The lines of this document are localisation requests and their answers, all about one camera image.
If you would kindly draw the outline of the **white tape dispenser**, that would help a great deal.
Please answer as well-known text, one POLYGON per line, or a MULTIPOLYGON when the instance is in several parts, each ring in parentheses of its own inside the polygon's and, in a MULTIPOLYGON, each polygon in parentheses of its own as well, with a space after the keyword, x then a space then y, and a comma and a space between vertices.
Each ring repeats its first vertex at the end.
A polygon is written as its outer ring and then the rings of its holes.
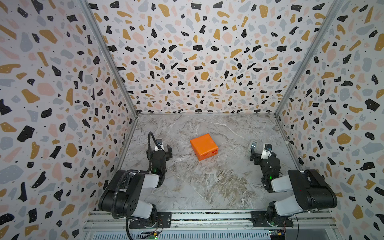
POLYGON ((256 140, 251 140, 247 147, 245 156, 247 158, 250 158, 251 155, 255 152, 255 149, 257 148, 257 146, 258 146, 258 142, 256 140))

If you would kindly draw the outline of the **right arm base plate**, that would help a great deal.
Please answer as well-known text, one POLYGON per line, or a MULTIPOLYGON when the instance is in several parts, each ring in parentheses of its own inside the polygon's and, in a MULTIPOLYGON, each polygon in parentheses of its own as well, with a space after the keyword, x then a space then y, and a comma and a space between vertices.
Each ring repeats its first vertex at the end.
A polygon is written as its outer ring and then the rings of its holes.
POLYGON ((279 216, 267 211, 251 211, 253 227, 293 227, 293 221, 287 216, 279 216))

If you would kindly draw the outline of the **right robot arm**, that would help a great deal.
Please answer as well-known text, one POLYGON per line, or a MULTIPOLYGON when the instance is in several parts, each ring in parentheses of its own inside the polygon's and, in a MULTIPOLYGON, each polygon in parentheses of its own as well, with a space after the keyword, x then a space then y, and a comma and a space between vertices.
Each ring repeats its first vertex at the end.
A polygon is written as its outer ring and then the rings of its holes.
POLYGON ((292 227, 290 217, 310 210, 332 209, 337 206, 337 196, 316 170, 289 170, 281 173, 281 161, 273 152, 271 144, 264 144, 262 152, 256 146, 249 150, 250 161, 260 166, 261 182, 269 193, 293 194, 283 200, 272 201, 265 211, 252 211, 254 227, 292 227))

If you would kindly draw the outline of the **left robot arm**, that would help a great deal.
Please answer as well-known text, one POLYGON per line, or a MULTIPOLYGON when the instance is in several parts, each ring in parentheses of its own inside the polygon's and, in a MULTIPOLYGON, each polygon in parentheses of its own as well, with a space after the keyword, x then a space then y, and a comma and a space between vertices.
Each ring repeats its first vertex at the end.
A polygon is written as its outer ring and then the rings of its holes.
POLYGON ((134 220, 141 227, 152 228, 159 223, 157 207, 140 200, 143 189, 162 186, 167 173, 166 163, 173 157, 170 146, 148 150, 149 170, 118 170, 99 200, 99 210, 114 219, 134 220))

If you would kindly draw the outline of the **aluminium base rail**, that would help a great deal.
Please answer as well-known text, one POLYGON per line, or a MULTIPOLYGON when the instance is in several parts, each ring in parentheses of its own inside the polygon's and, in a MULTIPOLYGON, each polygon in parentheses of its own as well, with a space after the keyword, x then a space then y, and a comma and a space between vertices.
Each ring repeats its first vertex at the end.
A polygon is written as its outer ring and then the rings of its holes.
POLYGON ((92 211, 80 240, 341 240, 328 211, 304 212, 273 226, 261 210, 161 210, 151 228, 92 211))

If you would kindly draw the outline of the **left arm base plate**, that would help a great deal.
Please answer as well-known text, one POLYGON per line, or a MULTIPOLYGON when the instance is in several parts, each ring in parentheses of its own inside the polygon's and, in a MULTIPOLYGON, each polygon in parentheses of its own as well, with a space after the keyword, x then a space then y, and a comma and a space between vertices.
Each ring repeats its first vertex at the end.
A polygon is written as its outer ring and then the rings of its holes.
POLYGON ((130 222, 130 229, 169 229, 172 222, 172 212, 157 212, 149 219, 137 218, 130 222))

